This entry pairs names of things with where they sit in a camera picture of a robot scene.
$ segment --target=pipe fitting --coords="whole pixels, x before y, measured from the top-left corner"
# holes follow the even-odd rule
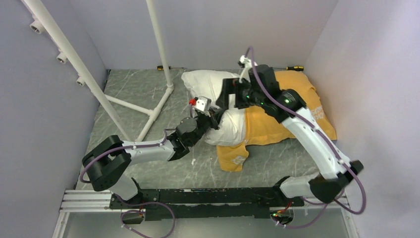
[[[79,84],[79,86],[84,86],[85,85],[85,81],[83,80],[82,77],[79,76],[79,78],[76,80],[76,83]]]
[[[29,26],[37,34],[41,34],[45,31],[44,26],[36,19]]]
[[[67,62],[67,56],[63,52],[60,51],[60,54],[57,56],[58,62],[65,64]]]

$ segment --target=white pipe frame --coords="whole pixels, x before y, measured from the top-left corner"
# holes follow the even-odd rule
[[[104,94],[97,82],[95,81],[95,79],[93,78],[93,76],[91,75],[91,73],[89,72],[89,70],[87,69],[87,67],[85,66],[85,64],[83,63],[83,61],[80,59],[79,55],[74,50],[73,46],[70,44],[64,33],[61,31],[60,27],[54,21],[50,13],[47,11],[41,0],[22,1],[32,13],[34,19],[39,21],[42,27],[45,28],[45,30],[48,32],[52,41],[54,41],[54,43],[57,45],[60,52],[63,53],[67,57],[68,61],[70,61],[70,63],[73,65],[74,69],[79,74],[79,79],[82,79],[83,83],[85,83],[90,88],[93,95],[97,98],[99,103],[103,106],[105,111],[114,121],[118,129],[124,135],[125,139],[133,141],[132,137],[128,133],[127,127],[124,125],[121,118],[119,117],[115,109],[112,107],[110,102],[128,107],[141,113],[145,113],[149,116],[149,120],[147,121],[143,130],[140,132],[140,135],[135,140],[142,141],[145,138],[150,127],[152,126],[153,122],[158,118],[163,105],[169,98],[169,95],[173,92],[172,78],[170,77],[168,64],[166,62],[165,50],[163,47],[162,36],[160,34],[160,27],[158,19],[156,17],[155,5],[153,3],[153,0],[146,0],[146,2],[149,9],[150,18],[152,20],[153,31],[155,33],[157,47],[159,49],[160,59],[162,61],[167,85],[165,94],[153,110],[142,108],[140,106]]]

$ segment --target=red part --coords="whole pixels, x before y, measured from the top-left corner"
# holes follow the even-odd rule
[[[197,100],[195,98],[191,99],[189,104],[195,106],[197,103]]]

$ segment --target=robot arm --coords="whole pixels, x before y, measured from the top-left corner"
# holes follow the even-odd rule
[[[283,107],[300,115],[309,121],[309,126],[300,118],[286,112],[275,105],[262,91],[252,70],[251,60],[242,56],[239,65],[244,68],[241,79],[225,79],[221,97],[216,104],[227,108],[228,95],[235,94],[235,107],[247,108],[259,106],[265,113],[274,117],[292,132],[319,168],[319,173],[304,177],[285,177],[276,185],[288,198],[297,196],[315,196],[324,203],[330,203],[348,185],[353,176],[347,172],[346,164],[355,174],[358,174],[363,165],[359,161],[350,159],[339,151],[329,140],[324,131],[313,118],[311,111],[299,94],[291,89],[280,90],[275,79],[274,71],[267,65],[256,65],[256,72],[267,92]]]
[[[189,147],[194,146],[209,128],[218,128],[225,110],[211,107],[210,103],[211,100],[205,97],[197,98],[193,106],[197,115],[181,120],[174,132],[165,135],[163,140],[130,142],[120,140],[117,135],[109,136],[82,160],[93,189],[108,189],[124,200],[141,195],[138,183],[123,174],[126,168],[143,162],[174,161],[188,154]]]

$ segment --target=white pillow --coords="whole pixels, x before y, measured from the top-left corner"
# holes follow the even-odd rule
[[[238,74],[214,71],[214,70],[195,70],[185,72],[181,79],[185,87],[191,92],[193,97],[204,96],[211,99],[211,105],[216,106],[215,102],[222,90],[224,78],[236,78]],[[206,143],[210,145],[235,146],[245,139],[245,110],[234,108],[235,95],[229,96],[229,110],[222,115],[219,129],[210,129],[203,136]]]

